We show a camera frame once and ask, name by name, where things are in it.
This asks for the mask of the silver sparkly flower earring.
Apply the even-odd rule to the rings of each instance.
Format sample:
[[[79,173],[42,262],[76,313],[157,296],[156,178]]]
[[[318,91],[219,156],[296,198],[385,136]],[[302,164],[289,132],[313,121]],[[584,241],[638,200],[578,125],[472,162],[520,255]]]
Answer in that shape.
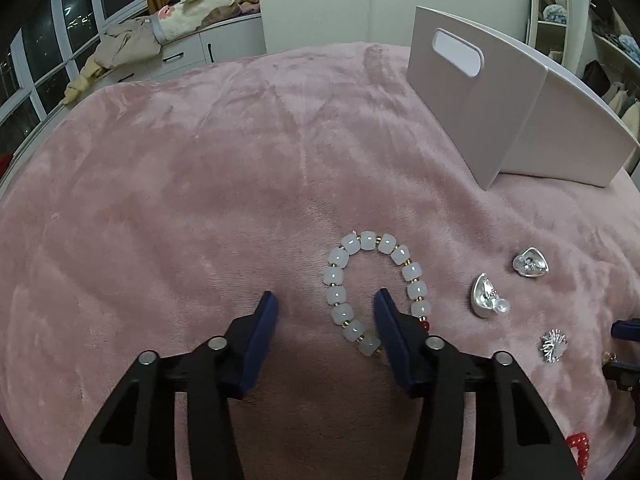
[[[559,362],[567,347],[567,336],[560,330],[548,330],[540,337],[539,351],[546,363]]]

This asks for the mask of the small gold pendant charm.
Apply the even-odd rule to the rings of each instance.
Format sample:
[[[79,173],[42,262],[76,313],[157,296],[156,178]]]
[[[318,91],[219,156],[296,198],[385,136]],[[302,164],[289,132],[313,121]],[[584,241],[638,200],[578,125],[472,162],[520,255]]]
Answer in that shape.
[[[602,363],[608,363],[611,361],[614,361],[616,359],[616,354],[615,353],[611,353],[611,352],[604,352],[602,354]]]

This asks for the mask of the silver heart-shaped earring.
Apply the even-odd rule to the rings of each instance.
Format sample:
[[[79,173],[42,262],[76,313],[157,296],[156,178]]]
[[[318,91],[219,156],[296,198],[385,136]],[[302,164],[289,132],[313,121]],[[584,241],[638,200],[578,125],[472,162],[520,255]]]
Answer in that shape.
[[[470,303],[472,311],[479,318],[494,318],[498,315],[506,315],[511,310],[510,301],[498,294],[486,273],[480,274],[474,281]]]

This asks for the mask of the silver round earring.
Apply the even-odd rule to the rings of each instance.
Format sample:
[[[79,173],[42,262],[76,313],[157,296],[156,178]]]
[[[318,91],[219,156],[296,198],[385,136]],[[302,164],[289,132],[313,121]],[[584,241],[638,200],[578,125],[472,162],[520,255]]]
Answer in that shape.
[[[522,278],[542,278],[549,272],[547,259],[536,247],[519,252],[512,260],[512,268]]]

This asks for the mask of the pink plush bed blanket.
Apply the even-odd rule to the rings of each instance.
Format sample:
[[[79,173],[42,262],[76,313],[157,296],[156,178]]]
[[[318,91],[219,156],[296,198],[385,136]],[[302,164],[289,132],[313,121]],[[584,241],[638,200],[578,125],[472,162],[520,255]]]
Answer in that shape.
[[[134,358],[188,352],[280,304],[257,386],[232,405],[251,479],[398,479],[420,405],[332,322],[322,271],[350,232],[392,234],[423,270],[431,328],[508,350],[602,479],[634,404],[602,377],[639,313],[639,194],[512,174],[480,188],[406,79],[409,52],[341,44],[211,65],[85,98],[1,202],[1,411],[28,460],[61,478]],[[536,247],[542,278],[512,260]],[[486,273],[511,310],[479,318]],[[568,347],[546,363],[540,337]]]

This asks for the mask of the hanging clothes rack garments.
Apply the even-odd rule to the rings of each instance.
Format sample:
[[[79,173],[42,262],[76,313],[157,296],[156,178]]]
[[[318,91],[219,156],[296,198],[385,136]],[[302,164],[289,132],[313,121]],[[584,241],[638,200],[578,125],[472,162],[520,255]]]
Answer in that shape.
[[[639,44],[608,0],[592,0],[582,81],[639,140]]]

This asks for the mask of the white plastic storage bin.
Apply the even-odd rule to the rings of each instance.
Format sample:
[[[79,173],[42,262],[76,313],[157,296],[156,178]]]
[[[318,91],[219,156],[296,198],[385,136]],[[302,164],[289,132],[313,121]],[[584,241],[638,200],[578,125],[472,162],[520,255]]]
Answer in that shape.
[[[416,8],[407,80],[484,190],[498,174],[604,188],[639,148],[566,68],[457,15]]]

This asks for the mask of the white window-seat cabinet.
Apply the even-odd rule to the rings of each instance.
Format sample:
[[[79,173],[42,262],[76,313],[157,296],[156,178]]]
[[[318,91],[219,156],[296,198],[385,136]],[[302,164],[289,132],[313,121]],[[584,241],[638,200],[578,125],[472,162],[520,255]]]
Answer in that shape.
[[[80,97],[88,98],[111,84],[168,81],[208,64],[251,58],[265,52],[262,17],[258,13],[237,16],[168,44],[154,60],[105,73]],[[2,103],[1,140],[9,145],[1,150],[3,183],[13,177],[73,108],[53,99],[66,87],[68,76],[68,66],[60,66],[39,84],[17,89]]]

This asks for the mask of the white-framed standing mirror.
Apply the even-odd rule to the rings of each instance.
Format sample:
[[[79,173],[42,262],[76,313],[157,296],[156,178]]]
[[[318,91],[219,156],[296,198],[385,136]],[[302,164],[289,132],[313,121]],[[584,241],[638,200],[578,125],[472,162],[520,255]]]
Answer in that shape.
[[[591,0],[530,0],[526,42],[579,75],[591,23]]]

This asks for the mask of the large window with frames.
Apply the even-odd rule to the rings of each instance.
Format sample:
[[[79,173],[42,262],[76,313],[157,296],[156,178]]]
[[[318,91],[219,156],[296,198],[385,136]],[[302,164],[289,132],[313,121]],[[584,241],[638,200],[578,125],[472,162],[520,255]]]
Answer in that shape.
[[[108,25],[134,18],[146,0],[37,0],[1,50],[1,154],[12,155],[58,114]]]

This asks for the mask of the pile of beige clothes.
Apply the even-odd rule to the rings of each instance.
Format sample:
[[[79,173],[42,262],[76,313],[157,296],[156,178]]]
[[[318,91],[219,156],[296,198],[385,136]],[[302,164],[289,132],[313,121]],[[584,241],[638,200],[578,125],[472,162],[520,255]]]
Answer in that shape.
[[[160,10],[107,29],[99,45],[70,82],[61,103],[69,106],[104,73],[149,61],[160,48],[211,24],[259,10],[259,0],[169,0]]]

